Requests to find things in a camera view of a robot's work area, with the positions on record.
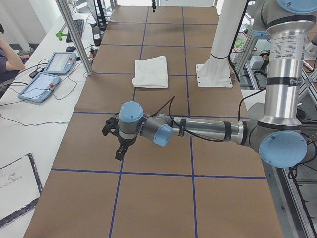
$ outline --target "tablet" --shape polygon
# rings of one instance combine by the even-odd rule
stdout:
[[[76,54],[74,52],[54,52],[43,72],[65,75],[69,73],[75,62]]]
[[[60,83],[60,77],[48,73],[39,73],[35,78],[18,94],[18,98],[35,103],[43,102]]]

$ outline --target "white desk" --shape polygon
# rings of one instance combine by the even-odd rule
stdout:
[[[74,19],[86,20],[87,17],[88,14],[73,15]],[[60,41],[55,35],[62,28],[63,24],[64,20],[61,17],[25,64],[27,68],[37,65],[42,59],[49,60],[53,52],[66,51],[68,46],[73,46],[73,43],[66,43],[66,36],[63,36],[63,41]],[[89,44],[93,44],[91,27],[89,24],[85,25],[82,42],[84,47],[89,46]],[[28,74],[34,69],[35,68],[17,76],[15,82],[31,81]],[[18,84],[13,84],[11,86],[12,89],[9,88],[0,100],[0,113],[5,118],[16,120],[23,124],[38,124],[57,121],[69,122],[74,111],[74,106],[77,103],[84,86],[86,80],[85,76],[86,73],[81,64],[70,77],[72,80],[77,82],[77,86],[74,91],[63,100],[58,101],[53,95],[51,95],[42,104],[20,102],[2,106],[3,104],[20,101],[20,99],[17,98],[17,93],[12,89],[20,92],[25,85],[19,86]],[[74,85],[74,82],[66,79],[55,89],[54,93],[58,98],[61,98],[67,95]],[[0,168],[31,152],[34,156],[42,185],[45,185],[67,126],[67,124],[22,126],[15,122],[0,118]],[[8,226],[2,228],[0,230],[0,237],[22,238],[30,223],[33,212],[34,211],[29,212]]]

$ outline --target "blue joint cap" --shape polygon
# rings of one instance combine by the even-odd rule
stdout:
[[[285,11],[294,14],[308,14],[317,11],[316,0],[276,0]]]
[[[265,138],[259,148],[261,158],[278,168],[301,162],[307,153],[304,138],[294,131],[279,131]]]
[[[269,40],[271,39],[271,36],[266,31],[259,31],[259,30],[252,30],[253,38],[255,39],[265,39]]]
[[[138,121],[143,115],[143,109],[137,102],[126,102],[121,106],[119,118],[122,122],[133,123]]]
[[[173,134],[173,128],[169,125],[162,125],[154,135],[153,143],[162,147],[166,146]]]

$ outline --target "white pole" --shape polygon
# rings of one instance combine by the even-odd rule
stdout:
[[[247,1],[224,1],[211,49],[213,56],[196,65],[198,87],[232,87],[227,56]]]

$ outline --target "label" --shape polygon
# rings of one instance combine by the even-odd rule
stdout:
[[[282,36],[272,39],[269,60],[304,60],[306,35]]]
[[[99,39],[100,38],[100,36],[99,36],[99,34],[95,34],[94,35],[94,39],[96,40],[96,39]]]
[[[291,79],[289,80],[288,86],[289,86],[289,87],[300,86],[300,85],[302,85],[302,83],[303,83],[302,78],[291,78]]]

